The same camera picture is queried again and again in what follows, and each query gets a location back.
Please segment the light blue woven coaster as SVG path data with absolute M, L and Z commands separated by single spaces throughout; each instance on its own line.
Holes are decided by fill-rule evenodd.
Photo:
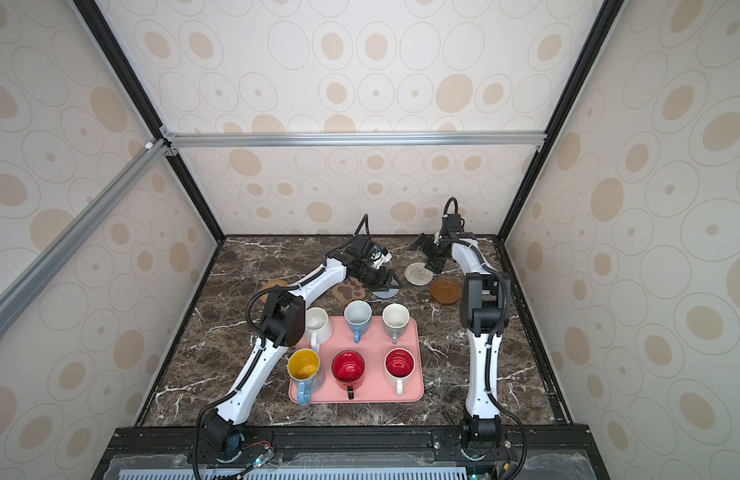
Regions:
M 373 295 L 379 299 L 390 299 L 395 297 L 400 292 L 399 288 L 391 288 L 384 291 L 373 291 Z

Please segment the multicolour woven round coaster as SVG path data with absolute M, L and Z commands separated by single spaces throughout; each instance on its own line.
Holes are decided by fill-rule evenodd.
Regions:
M 404 276 L 411 285 L 425 286 L 433 280 L 434 273 L 424 263 L 415 262 L 407 266 Z

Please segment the brown wooden round coaster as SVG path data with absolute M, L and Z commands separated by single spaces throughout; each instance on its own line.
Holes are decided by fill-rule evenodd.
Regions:
M 441 305 L 454 305 L 461 299 L 462 288 L 449 278 L 437 278 L 430 284 L 432 299 Z

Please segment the dark brown wooden coaster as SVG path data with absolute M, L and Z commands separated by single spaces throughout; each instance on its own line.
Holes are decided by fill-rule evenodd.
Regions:
M 270 280 L 266 284 L 264 284 L 262 287 L 262 290 L 269 290 L 274 287 L 287 287 L 288 285 L 289 285 L 288 282 L 285 280 L 275 279 L 275 280 Z M 268 297 L 268 293 L 262 295 L 260 300 L 265 303 L 267 301 L 267 297 Z

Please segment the cork paw print coaster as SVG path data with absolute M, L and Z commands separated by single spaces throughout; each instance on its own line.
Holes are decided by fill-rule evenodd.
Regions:
M 342 305 L 348 305 L 353 301 L 364 300 L 367 292 L 361 284 L 351 280 L 345 280 L 332 288 L 332 294 Z

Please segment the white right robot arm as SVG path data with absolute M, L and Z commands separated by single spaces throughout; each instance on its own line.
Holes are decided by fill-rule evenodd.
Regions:
M 488 262 L 475 239 L 421 234 L 411 249 L 426 255 L 427 268 L 431 271 L 440 272 L 451 260 L 464 273 L 460 321 L 467 331 L 470 369 L 465 415 L 461 421 L 461 448 L 492 443 L 513 460 L 515 455 L 504 442 L 502 418 L 510 418 L 518 427 L 522 422 L 497 398 L 498 358 L 509 323 L 511 279 Z

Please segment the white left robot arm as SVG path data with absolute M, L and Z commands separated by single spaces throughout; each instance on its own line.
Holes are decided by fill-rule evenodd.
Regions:
M 230 390 L 200 410 L 195 426 L 194 458 L 199 458 L 201 440 L 221 454 L 230 448 L 231 438 L 247 422 L 274 367 L 304 336 L 306 311 L 315 300 L 350 277 L 372 290 L 397 288 L 399 280 L 390 263 L 391 254 L 385 250 L 365 256 L 341 250 L 328 255 L 304 278 L 256 293 L 245 310 L 246 323 L 257 334 L 251 357 Z

